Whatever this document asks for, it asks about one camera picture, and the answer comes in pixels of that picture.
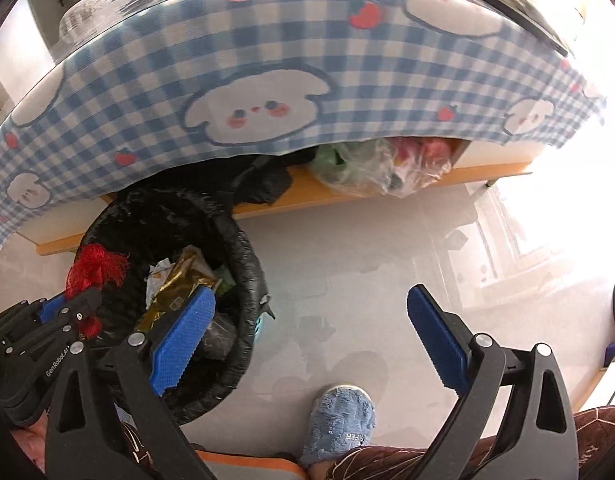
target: foot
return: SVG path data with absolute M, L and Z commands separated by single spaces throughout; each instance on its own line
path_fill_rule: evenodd
M 335 386 L 316 400 L 300 463 L 307 468 L 367 446 L 376 424 L 372 399 L 357 386 Z

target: red tassel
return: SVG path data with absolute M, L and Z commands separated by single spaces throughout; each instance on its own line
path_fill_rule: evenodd
M 111 253 L 101 244 L 85 245 L 67 274 L 65 297 L 71 300 L 91 286 L 100 290 L 107 282 L 120 286 L 126 272 L 127 257 L 123 254 Z M 95 337 L 101 329 L 102 323 L 95 316 L 83 319 L 79 325 L 79 331 L 87 339 Z
M 96 316 L 88 316 L 81 321 L 78 326 L 78 332 L 82 334 L 85 339 L 91 339 L 96 337 L 98 332 L 103 329 L 103 323 Z

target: blue gripper pad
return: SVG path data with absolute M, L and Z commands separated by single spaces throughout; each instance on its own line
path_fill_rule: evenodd
M 166 388 L 176 386 L 203 334 L 214 317 L 214 293 L 199 286 L 180 313 L 170 331 L 152 349 L 150 383 L 162 396 Z
M 58 296 L 54 296 L 51 300 L 43 303 L 43 308 L 41 308 L 40 314 L 38 314 L 40 322 L 45 324 L 50 319 L 55 318 L 66 302 L 65 293 L 61 292 Z
M 444 313 L 422 285 L 407 295 L 407 315 L 421 338 L 443 385 L 460 396 L 469 390 L 467 354 L 452 334 Z

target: white wall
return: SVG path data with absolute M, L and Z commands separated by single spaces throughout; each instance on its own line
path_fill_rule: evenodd
M 18 0 L 0 28 L 0 84 L 18 103 L 54 67 L 27 0 Z

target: black plastic bag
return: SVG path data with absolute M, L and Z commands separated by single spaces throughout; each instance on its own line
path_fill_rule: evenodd
M 227 314 L 217 312 L 200 340 L 202 356 L 222 361 L 236 341 L 236 327 Z
M 134 188 L 119 194 L 98 216 L 81 246 L 100 243 L 108 251 L 126 254 L 127 276 L 121 287 L 102 290 L 96 315 L 103 329 L 93 346 L 108 346 L 127 337 L 145 312 L 145 279 L 149 265 L 164 258 L 176 261 L 187 245 L 201 249 L 212 268 L 225 264 L 236 286 L 216 302 L 238 335 L 224 361 L 194 357 L 178 385 L 163 399 L 178 424 L 200 417 L 235 389 L 247 370 L 255 325 L 266 307 L 267 286 L 258 258 L 234 219 L 208 195 L 190 190 Z M 111 385 L 117 403 L 127 409 L 120 389 Z
M 242 202 L 273 204 L 292 185 L 288 166 L 310 163 L 316 147 L 286 155 L 238 155 L 210 158 L 162 170 L 127 187 L 178 189 L 208 193 L 231 211 Z

